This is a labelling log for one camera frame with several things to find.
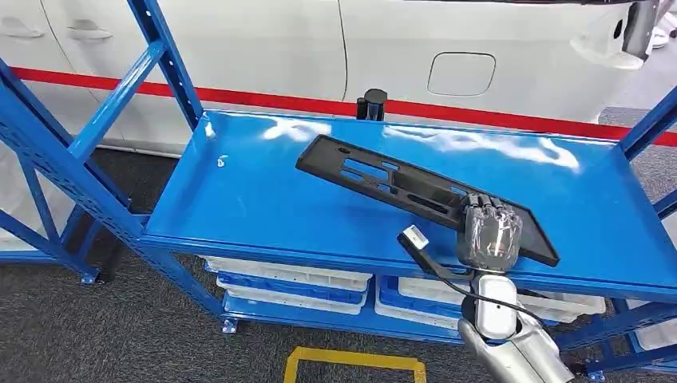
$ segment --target shelf foot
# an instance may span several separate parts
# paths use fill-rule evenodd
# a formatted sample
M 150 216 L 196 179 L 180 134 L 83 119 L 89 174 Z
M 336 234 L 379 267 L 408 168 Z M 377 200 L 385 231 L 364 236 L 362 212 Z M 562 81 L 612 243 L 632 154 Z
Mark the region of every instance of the shelf foot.
M 234 334 L 237 331 L 237 319 L 226 319 L 221 332 L 224 334 Z

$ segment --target black plastic part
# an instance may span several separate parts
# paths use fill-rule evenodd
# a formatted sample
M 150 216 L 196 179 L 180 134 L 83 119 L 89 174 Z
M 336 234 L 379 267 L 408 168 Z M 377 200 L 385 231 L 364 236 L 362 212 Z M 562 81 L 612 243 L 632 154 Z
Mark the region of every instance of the black plastic part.
M 346 165 L 352 160 L 366 173 Z M 296 162 L 296 168 L 334 184 L 378 199 L 403 210 L 463 232 L 467 194 L 486 194 L 477 188 L 429 172 L 395 158 L 360 148 L 335 138 L 319 135 Z M 374 173 L 384 175 L 382 178 Z M 554 267 L 560 261 L 533 213 L 526 207 L 501 198 L 523 221 L 520 255 Z
M 366 100 L 364 97 L 358 98 L 358 110 L 355 113 L 355 118 L 358 120 L 366 120 Z
M 388 93 L 381 89 L 369 89 L 364 93 L 364 97 L 357 100 L 357 112 L 355 117 L 358 120 L 376 120 L 383 121 L 386 115 L 385 103 L 388 100 Z

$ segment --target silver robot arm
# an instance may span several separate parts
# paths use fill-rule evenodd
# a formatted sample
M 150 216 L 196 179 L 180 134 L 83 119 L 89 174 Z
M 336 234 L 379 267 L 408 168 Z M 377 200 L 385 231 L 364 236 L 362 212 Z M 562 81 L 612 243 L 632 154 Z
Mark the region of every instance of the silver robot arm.
M 555 342 L 540 324 L 517 312 L 521 330 L 500 345 L 489 345 L 466 319 L 458 322 L 465 346 L 498 383 L 565 383 L 574 378 Z
M 524 307 L 517 301 L 517 288 L 505 276 L 517 261 L 521 228 L 521 218 L 499 199 L 467 196 L 465 233 L 457 237 L 457 255 L 475 270 L 470 273 L 472 294 L 454 287 L 449 281 L 454 275 L 426 254 L 428 239 L 415 226 L 405 229 L 398 241 L 424 271 L 466 294 L 458 331 L 497 382 L 565 383 L 574 375 L 539 320 L 526 310 L 515 310 Z M 503 343 L 490 345 L 487 339 Z

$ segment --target white car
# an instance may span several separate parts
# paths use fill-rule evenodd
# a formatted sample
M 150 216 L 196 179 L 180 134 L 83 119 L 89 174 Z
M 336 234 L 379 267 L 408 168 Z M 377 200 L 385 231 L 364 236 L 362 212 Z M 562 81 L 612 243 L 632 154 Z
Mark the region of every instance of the white car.
M 643 65 L 624 47 L 641 3 L 159 3 L 193 83 L 211 89 L 354 102 L 380 88 L 395 100 L 589 122 Z M 124 0 L 0 0 L 0 57 L 11 66 L 120 78 L 145 46 Z M 155 69 L 148 81 L 164 78 Z M 27 84 L 72 133 L 109 92 Z M 189 135 L 172 98 L 137 94 L 105 144 L 171 156 Z

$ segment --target lower shelf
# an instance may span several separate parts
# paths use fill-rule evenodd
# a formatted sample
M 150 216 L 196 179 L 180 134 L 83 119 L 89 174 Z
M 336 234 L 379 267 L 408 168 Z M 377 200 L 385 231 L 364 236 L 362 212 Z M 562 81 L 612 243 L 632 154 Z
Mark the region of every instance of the lower shelf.
M 632 351 L 635 353 L 642 353 L 644 349 L 639 345 L 639 340 L 635 331 L 628 333 L 628 343 L 632 348 Z M 647 369 L 650 371 L 659 371 L 662 373 L 677 373 L 677 361 L 666 361 L 664 363 L 659 363 L 656 365 L 647 365 L 642 367 L 642 369 Z
M 442 327 L 384 317 L 374 312 L 374 285 L 362 311 L 358 315 L 332 313 L 330 311 L 301 309 L 275 303 L 255 302 L 247 299 L 224 295 L 224 309 L 229 318 L 259 322 L 311 327 L 325 330 L 350 331 L 381 335 L 384 337 L 405 338 L 415 341 L 433 341 L 462 344 L 459 333 Z

